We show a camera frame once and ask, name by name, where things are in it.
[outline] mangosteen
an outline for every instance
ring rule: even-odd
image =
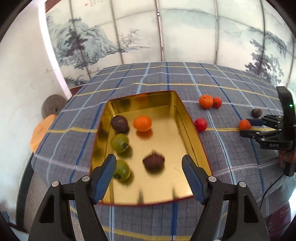
[[[122,133],[128,129],[128,121],[125,117],[116,115],[111,120],[111,126],[117,133]]]
[[[143,159],[143,163],[148,172],[157,172],[164,168],[165,158],[153,150],[151,155]]]
[[[262,116],[262,110],[261,109],[252,109],[252,117],[255,119],[258,119],[260,116]]]

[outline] orange fruit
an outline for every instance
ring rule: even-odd
[[[239,123],[239,130],[250,130],[251,123],[247,119],[243,119]]]
[[[199,100],[200,106],[203,109],[210,109],[213,106],[213,98],[210,95],[202,95]]]
[[[151,125],[152,125],[152,120],[150,119],[149,116],[146,116],[146,115],[139,116],[133,121],[134,128],[139,132],[146,132],[150,130]]]

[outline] golden tray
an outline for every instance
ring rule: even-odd
[[[110,146],[115,135],[110,122],[115,115],[124,116],[130,128],[130,146],[119,155]],[[152,119],[151,130],[146,133],[137,132],[133,127],[134,119],[140,115]],[[142,162],[151,150],[165,157],[165,167],[158,174],[148,173]],[[156,204],[192,196],[181,166],[182,157],[186,154],[190,154],[195,163],[211,175],[194,124],[174,91],[144,93],[108,101],[96,134],[91,172],[103,163],[109,153],[125,160],[132,173],[123,183],[111,180],[102,200],[104,204]]]

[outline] black cable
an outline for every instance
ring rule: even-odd
[[[293,154],[292,154],[292,159],[291,159],[291,162],[293,162],[293,158],[294,158],[294,154],[295,154],[295,147],[293,148]],[[273,184],[270,185],[269,188],[267,188],[267,190],[264,192],[263,196],[262,196],[262,199],[261,199],[261,203],[260,203],[260,206],[259,206],[259,209],[261,210],[261,207],[262,207],[262,203],[263,203],[263,200],[265,198],[265,195],[267,194],[267,192],[269,191],[269,189],[271,189],[273,187],[273,185],[275,185],[282,177],[284,176],[284,173],[274,181]]]

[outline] maroon pants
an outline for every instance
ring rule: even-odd
[[[291,223],[291,209],[289,202],[264,220],[268,229],[270,241],[278,240]]]

